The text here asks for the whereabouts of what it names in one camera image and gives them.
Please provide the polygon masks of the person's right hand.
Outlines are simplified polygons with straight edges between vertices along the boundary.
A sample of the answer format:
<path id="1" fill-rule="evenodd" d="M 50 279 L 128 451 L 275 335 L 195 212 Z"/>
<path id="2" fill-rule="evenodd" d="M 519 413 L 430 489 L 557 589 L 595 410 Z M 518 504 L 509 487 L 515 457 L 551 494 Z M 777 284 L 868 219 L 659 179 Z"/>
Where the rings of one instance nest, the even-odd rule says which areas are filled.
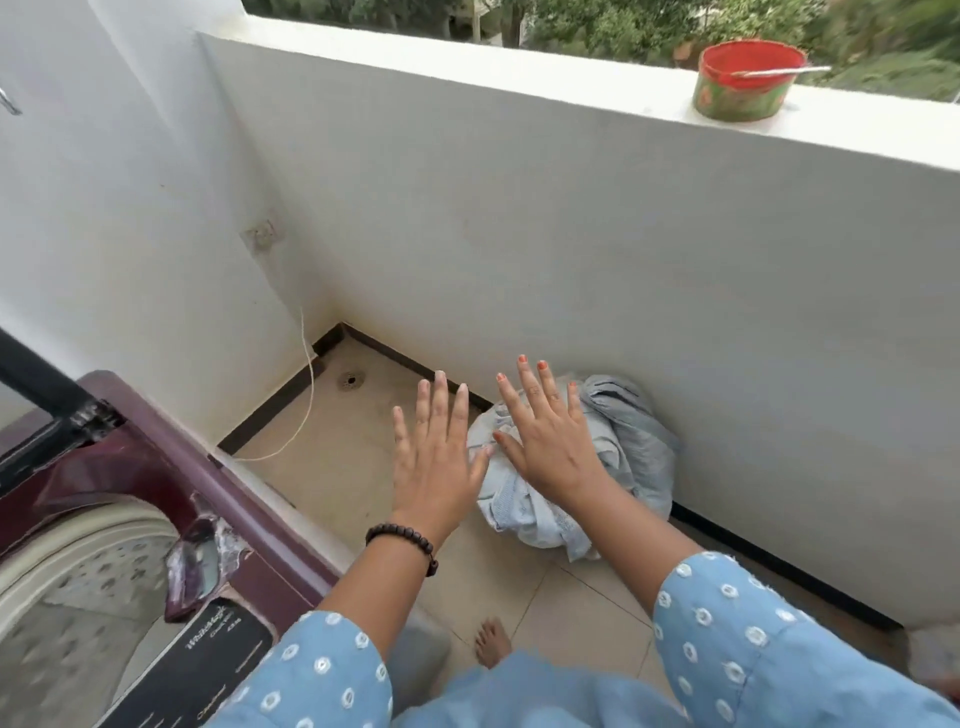
<path id="1" fill-rule="evenodd" d="M 516 430 L 510 435 L 522 443 L 525 450 L 527 476 L 522 479 L 546 500 L 572 516 L 569 506 L 575 492 L 600 471 L 606 470 L 595 451 L 587 420 L 581 423 L 570 418 L 568 392 L 561 393 L 548 363 L 545 360 L 529 362 L 531 366 L 538 365 L 543 390 L 551 406 L 551 415 L 546 418 L 534 417 L 522 387 L 520 394 L 506 374 L 499 373 L 496 378 Z"/>

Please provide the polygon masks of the person's left hand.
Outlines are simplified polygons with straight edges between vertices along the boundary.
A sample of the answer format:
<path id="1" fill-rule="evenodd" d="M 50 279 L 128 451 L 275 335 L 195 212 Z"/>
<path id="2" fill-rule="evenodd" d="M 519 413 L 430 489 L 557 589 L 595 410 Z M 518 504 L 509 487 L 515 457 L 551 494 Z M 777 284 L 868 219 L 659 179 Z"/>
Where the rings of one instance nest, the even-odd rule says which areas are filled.
<path id="1" fill-rule="evenodd" d="M 433 383 L 434 378 L 417 384 L 413 427 L 406 423 L 411 446 L 408 458 L 392 456 L 389 521 L 418 531 L 437 553 L 474 508 L 480 488 L 469 488 L 467 476 L 469 388 L 461 384 L 455 394 L 449 390 L 447 438 L 431 439 Z"/>

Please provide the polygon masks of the person's right forearm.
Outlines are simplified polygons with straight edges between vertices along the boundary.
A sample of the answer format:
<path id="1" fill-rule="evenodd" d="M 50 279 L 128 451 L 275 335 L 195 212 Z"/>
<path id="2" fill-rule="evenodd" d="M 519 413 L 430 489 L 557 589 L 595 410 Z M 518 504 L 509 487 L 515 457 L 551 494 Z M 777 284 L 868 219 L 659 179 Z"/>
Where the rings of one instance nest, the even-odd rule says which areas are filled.
<path id="1" fill-rule="evenodd" d="M 575 491 L 568 512 L 649 617 L 666 579 L 679 564 L 703 552 L 604 470 Z"/>

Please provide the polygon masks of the person's left forearm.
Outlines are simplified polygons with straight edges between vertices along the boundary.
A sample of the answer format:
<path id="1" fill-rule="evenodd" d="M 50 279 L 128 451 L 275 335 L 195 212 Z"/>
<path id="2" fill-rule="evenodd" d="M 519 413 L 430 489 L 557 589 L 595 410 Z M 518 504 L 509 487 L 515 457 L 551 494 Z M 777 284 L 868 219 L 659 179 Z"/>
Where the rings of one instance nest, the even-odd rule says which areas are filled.
<path id="1" fill-rule="evenodd" d="M 319 602 L 318 611 L 351 621 L 386 659 L 424 581 L 437 568 L 434 545 L 419 531 L 395 523 L 375 525 L 366 534 L 365 548 Z"/>

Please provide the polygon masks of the light blue cloth pile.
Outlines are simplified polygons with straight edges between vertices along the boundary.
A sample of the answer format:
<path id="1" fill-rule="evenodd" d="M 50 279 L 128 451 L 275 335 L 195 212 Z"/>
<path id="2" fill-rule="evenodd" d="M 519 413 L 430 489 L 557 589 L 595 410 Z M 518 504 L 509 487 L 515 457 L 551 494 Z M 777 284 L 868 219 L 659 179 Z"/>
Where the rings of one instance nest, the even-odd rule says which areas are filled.
<path id="1" fill-rule="evenodd" d="M 627 378 L 573 373 L 558 378 L 567 399 L 575 383 L 594 450 L 606 472 L 663 520 L 670 517 L 680 440 L 655 417 L 652 401 Z M 496 532 L 540 550 L 564 549 L 570 562 L 600 555 L 567 512 L 535 491 L 505 454 L 490 458 L 477 506 Z"/>

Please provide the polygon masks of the maroon washing machine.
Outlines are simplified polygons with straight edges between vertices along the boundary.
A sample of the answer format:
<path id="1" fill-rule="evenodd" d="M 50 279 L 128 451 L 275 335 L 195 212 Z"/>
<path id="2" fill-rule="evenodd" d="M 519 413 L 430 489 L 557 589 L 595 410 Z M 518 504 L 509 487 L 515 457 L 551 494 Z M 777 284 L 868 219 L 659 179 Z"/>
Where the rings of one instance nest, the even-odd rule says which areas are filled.
<path id="1" fill-rule="evenodd" d="M 203 728 L 354 555 L 115 374 L 126 419 L 0 498 L 0 728 Z M 31 405 L 0 385 L 0 426 Z M 164 558 L 199 494 L 250 545 L 228 585 L 164 620 Z"/>

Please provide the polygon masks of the person's bare foot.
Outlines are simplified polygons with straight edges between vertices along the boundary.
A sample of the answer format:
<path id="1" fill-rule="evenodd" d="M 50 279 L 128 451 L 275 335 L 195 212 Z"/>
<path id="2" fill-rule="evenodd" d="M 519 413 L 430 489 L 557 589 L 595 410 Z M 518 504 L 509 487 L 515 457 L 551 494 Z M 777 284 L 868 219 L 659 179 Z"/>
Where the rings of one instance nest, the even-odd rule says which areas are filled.
<path id="1" fill-rule="evenodd" d="M 492 670 L 514 652 L 502 621 L 498 617 L 485 619 L 474 640 L 474 655 L 477 663 Z"/>

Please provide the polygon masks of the torn clear plastic film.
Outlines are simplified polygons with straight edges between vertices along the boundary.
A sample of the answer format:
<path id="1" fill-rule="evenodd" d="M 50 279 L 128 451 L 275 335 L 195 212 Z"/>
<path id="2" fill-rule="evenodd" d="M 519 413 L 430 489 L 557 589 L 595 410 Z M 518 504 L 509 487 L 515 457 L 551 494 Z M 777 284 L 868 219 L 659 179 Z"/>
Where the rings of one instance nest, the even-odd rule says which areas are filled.
<path id="1" fill-rule="evenodd" d="M 229 585 L 253 553 L 249 543 L 198 493 L 196 514 L 164 558 L 167 592 L 164 621 L 183 623 Z"/>

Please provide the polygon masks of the light blue dotted garment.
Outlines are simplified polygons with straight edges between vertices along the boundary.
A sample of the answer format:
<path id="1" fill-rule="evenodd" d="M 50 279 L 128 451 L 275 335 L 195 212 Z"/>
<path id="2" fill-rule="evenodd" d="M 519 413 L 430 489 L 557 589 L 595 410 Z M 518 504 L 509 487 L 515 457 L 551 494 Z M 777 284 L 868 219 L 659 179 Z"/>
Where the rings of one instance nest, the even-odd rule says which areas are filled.
<path id="1" fill-rule="evenodd" d="M 657 595 L 653 646 L 676 702 L 638 680 L 521 650 L 391 717 L 374 643 L 342 613 L 302 616 L 203 728 L 960 728 L 960 710 L 872 661 L 703 552 Z"/>

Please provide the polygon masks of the red and green tub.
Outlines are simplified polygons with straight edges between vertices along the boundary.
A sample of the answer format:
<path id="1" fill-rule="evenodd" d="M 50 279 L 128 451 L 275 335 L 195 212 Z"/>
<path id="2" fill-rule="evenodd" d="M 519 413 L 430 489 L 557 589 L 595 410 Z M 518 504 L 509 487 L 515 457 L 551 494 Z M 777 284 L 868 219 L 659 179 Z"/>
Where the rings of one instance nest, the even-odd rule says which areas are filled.
<path id="1" fill-rule="evenodd" d="M 706 47 L 699 57 L 693 109 L 726 123 L 770 118 L 782 108 L 797 76 L 735 78 L 733 72 L 807 65 L 807 53 L 786 43 L 738 39 Z"/>

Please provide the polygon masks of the black washing machine lid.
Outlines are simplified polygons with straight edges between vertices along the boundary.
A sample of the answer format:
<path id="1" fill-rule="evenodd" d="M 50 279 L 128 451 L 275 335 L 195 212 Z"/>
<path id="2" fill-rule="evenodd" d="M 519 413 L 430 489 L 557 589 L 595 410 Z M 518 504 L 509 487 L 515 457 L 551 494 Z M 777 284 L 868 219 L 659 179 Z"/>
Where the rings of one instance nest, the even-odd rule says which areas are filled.
<path id="1" fill-rule="evenodd" d="M 126 418 L 0 327 L 0 385 L 30 404 L 10 427 L 0 425 L 0 499 L 34 475 L 92 446 Z"/>

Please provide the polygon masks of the green trees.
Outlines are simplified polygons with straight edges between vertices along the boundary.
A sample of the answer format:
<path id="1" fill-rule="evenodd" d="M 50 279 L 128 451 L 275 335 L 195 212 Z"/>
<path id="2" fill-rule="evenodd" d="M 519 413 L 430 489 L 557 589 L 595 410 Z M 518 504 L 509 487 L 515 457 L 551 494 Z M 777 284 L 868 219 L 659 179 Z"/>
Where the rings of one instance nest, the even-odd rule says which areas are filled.
<path id="1" fill-rule="evenodd" d="M 709 46 L 798 47 L 804 82 L 960 106 L 960 0 L 241 0 L 250 15 L 694 69 Z"/>

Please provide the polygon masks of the white wall outlet cover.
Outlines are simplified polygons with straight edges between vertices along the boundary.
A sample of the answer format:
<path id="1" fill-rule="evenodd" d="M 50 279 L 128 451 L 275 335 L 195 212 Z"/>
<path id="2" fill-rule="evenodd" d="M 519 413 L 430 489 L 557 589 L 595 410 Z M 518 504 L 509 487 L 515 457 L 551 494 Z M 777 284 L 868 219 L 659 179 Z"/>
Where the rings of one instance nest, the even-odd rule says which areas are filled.
<path id="1" fill-rule="evenodd" d="M 246 249 L 253 257 L 268 255 L 276 245 L 286 238 L 282 221 L 275 217 L 264 217 L 241 231 Z"/>

